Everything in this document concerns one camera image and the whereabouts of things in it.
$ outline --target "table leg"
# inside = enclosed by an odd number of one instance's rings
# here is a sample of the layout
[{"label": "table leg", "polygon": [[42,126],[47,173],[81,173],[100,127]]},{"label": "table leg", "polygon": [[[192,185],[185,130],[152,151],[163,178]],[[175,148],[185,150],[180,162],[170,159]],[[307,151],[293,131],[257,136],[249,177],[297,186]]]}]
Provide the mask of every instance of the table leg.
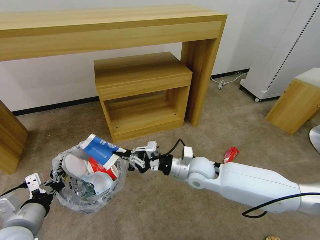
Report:
[{"label": "table leg", "polygon": [[220,34],[216,39],[182,43],[181,62],[192,71],[186,116],[194,127],[199,123],[224,25],[225,21],[221,23]]},{"label": "table leg", "polygon": [[0,168],[12,174],[19,163],[28,130],[0,100]]}]

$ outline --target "floor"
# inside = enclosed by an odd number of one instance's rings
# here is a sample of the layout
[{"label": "floor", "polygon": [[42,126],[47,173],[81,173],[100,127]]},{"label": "floor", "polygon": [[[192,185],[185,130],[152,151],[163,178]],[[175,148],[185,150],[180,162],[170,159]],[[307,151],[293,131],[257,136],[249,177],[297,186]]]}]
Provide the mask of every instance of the floor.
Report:
[{"label": "floor", "polygon": [[[223,78],[225,81],[235,76]],[[199,126],[186,122],[181,128],[124,141],[124,148],[144,146],[156,140],[162,152],[178,138],[193,147],[196,156],[223,161],[230,146],[240,153],[234,162],[279,172],[291,181],[319,180],[320,157],[308,139],[320,116],[290,136],[264,118],[276,100],[256,103],[238,89],[238,81],[218,90],[210,82]],[[99,102],[18,117],[30,131],[15,174],[0,173],[0,191],[18,184],[33,172],[47,175],[51,160],[87,138],[90,133],[110,141]],[[181,147],[174,154],[181,154]],[[16,191],[26,197],[26,190]],[[276,235],[281,240],[318,239],[320,217],[300,213],[268,213],[248,219],[248,207],[208,190],[196,190],[162,172],[129,172],[126,184],[106,207],[86,215],[71,211],[57,200],[45,218],[44,239],[252,239]]]}]

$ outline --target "black cable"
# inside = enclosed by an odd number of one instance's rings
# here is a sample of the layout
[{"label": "black cable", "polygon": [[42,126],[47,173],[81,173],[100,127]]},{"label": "black cable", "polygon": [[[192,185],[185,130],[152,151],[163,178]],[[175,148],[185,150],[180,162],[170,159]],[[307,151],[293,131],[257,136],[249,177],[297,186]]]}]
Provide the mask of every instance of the black cable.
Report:
[{"label": "black cable", "polygon": [[1,194],[0,197],[2,197],[3,195],[6,195],[6,194],[8,194],[8,193],[10,193],[10,192],[12,192],[12,191],[14,191],[14,190],[17,190],[18,188],[27,188],[27,187],[28,187],[28,186],[27,186],[27,183],[26,183],[26,182],[23,182],[23,183],[21,183],[19,186],[16,186],[16,187],[14,187],[14,188],[6,191],[5,193]]},{"label": "black cable", "polygon": [[184,144],[184,142],[182,141],[182,139],[179,138],[178,141],[176,142],[176,144],[168,152],[166,152],[165,154],[160,155],[159,157],[167,156],[168,154],[170,154],[178,146],[179,142],[181,142],[183,144],[183,146],[186,146]]},{"label": "black cable", "polygon": [[250,208],[249,210],[245,211],[242,213],[242,216],[244,217],[247,217],[247,218],[261,218],[263,217],[264,215],[267,214],[267,211],[264,211],[262,214],[258,215],[258,216],[250,216],[250,215],[247,215],[248,213],[250,212],[253,212],[255,210],[258,210],[260,208],[263,208],[265,206],[268,206],[270,204],[273,204],[273,203],[276,203],[276,202],[279,202],[279,201],[282,201],[282,200],[286,200],[286,199],[290,199],[290,198],[295,198],[295,197],[301,197],[301,196],[308,196],[308,195],[320,195],[320,193],[316,193],[316,192],[310,192],[310,193],[298,193],[298,194],[293,194],[293,195],[289,195],[289,196],[285,196],[285,197],[281,197],[281,198],[277,198],[277,199],[273,199],[269,202],[266,202],[266,203],[263,203],[263,204],[260,204],[256,207],[253,207],[253,208]]}]

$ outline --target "wooden shelf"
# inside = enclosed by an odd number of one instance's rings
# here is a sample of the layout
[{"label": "wooden shelf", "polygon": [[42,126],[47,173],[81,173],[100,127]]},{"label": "wooden shelf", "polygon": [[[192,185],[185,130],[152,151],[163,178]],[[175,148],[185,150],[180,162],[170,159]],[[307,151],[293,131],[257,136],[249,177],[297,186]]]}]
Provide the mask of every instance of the wooden shelf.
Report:
[{"label": "wooden shelf", "polygon": [[117,103],[104,101],[111,119],[114,141],[164,131],[183,125],[173,103],[165,94]]},{"label": "wooden shelf", "polygon": [[181,127],[192,72],[170,52],[94,61],[114,142]]}]

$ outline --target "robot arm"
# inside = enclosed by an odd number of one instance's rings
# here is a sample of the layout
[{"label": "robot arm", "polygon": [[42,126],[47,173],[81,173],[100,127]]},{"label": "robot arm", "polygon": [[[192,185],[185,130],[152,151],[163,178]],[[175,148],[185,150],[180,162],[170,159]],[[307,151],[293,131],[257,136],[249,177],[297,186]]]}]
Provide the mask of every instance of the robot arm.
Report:
[{"label": "robot arm", "polygon": [[150,166],[151,171],[161,170],[165,175],[172,175],[194,188],[218,192],[229,200],[256,207],[253,210],[261,208],[265,212],[258,217],[267,211],[320,214],[320,182],[297,184],[271,170],[233,162],[211,162],[204,157],[193,157],[192,148],[187,146],[184,146],[181,158],[160,155],[156,151],[156,142],[149,142],[144,148],[149,154],[137,154],[133,150],[129,157],[132,165],[139,165],[140,172],[145,172],[146,166]]}]

